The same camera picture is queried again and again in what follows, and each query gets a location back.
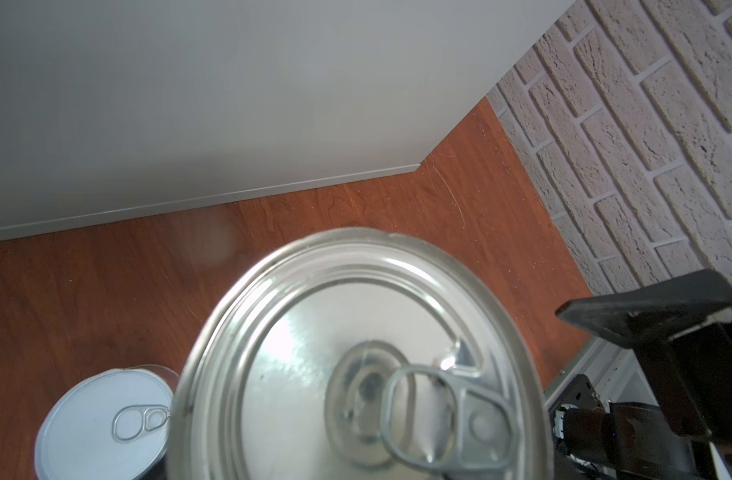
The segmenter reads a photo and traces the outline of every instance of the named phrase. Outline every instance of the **pull ring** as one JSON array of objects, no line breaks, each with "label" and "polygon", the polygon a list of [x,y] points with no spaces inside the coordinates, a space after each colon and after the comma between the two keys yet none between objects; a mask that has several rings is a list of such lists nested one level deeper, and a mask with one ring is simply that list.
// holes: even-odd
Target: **pull ring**
[{"label": "pull ring", "polygon": [[162,405],[131,405],[122,408],[112,419],[112,439],[131,443],[163,428],[170,412]]},{"label": "pull ring", "polygon": [[[405,376],[417,373],[439,379],[451,391],[457,405],[453,418],[454,444],[449,453],[436,462],[408,455],[390,432],[396,386]],[[513,461],[519,445],[515,410],[498,392],[432,366],[409,365],[391,375],[383,395],[380,435],[390,454],[401,462],[429,472],[484,474],[505,468]],[[494,438],[504,444],[499,451],[491,448]]]}]

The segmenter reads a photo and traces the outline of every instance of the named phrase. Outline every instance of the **white brick wall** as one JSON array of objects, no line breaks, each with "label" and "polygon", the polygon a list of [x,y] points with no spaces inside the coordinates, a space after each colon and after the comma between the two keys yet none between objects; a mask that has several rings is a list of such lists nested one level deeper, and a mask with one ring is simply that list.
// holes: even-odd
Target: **white brick wall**
[{"label": "white brick wall", "polygon": [[577,0],[487,97],[593,293],[732,283],[732,0]]}]

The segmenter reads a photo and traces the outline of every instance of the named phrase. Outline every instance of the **can lid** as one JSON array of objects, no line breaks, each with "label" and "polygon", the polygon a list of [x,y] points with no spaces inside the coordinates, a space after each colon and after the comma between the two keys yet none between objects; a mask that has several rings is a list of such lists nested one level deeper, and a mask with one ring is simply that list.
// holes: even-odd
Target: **can lid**
[{"label": "can lid", "polygon": [[40,480],[132,480],[165,453],[173,393],[148,370],[108,370],[56,403],[38,432]]},{"label": "can lid", "polygon": [[227,293],[174,400],[172,478],[548,478],[533,363],[486,286],[369,229],[287,245]]}]

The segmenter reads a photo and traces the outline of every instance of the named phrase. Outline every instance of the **wooden floor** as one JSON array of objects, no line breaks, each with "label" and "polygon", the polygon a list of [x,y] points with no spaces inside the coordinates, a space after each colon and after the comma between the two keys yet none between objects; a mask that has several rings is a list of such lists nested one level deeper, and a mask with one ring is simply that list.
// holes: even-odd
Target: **wooden floor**
[{"label": "wooden floor", "polygon": [[54,403],[86,377],[180,370],[211,308],[254,262],[339,226],[425,239],[499,297],[543,385],[588,336],[558,321],[590,292],[488,103],[414,173],[0,242],[0,478],[32,478]]}]

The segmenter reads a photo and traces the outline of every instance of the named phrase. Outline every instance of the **scratch on wood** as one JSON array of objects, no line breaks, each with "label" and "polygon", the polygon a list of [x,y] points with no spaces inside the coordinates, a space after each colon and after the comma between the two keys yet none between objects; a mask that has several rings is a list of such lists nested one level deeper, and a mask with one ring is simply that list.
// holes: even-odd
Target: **scratch on wood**
[{"label": "scratch on wood", "polygon": [[[166,271],[165,270],[161,270],[161,272],[163,272],[163,276],[166,277],[166,280],[168,280],[168,284],[171,285],[171,288],[174,289],[174,283],[171,283],[171,279],[168,278],[168,274],[166,274]],[[194,316],[196,320],[200,320],[201,319],[199,316],[195,315],[195,312],[193,312],[192,309],[188,306],[188,304],[185,303],[183,300],[182,300],[182,304],[187,308],[187,310],[190,311],[190,313],[192,313],[192,316]]]},{"label": "scratch on wood", "polygon": [[433,165],[433,164],[430,164],[429,166],[432,167],[433,170],[435,170],[435,173],[438,174],[438,177],[440,177],[440,179],[443,181],[443,184],[446,185],[446,187],[449,189],[449,193],[451,194],[451,198],[454,199],[454,203],[457,205],[457,209],[459,210],[459,216],[462,217],[462,228],[464,228],[464,226],[466,225],[466,223],[464,221],[464,214],[462,213],[462,207],[459,206],[459,202],[457,201],[457,197],[454,197],[454,192],[451,191],[451,187],[449,187],[449,185],[446,183],[446,179],[443,178],[443,175],[440,174],[440,172],[438,171],[438,168],[435,168],[435,165]]}]

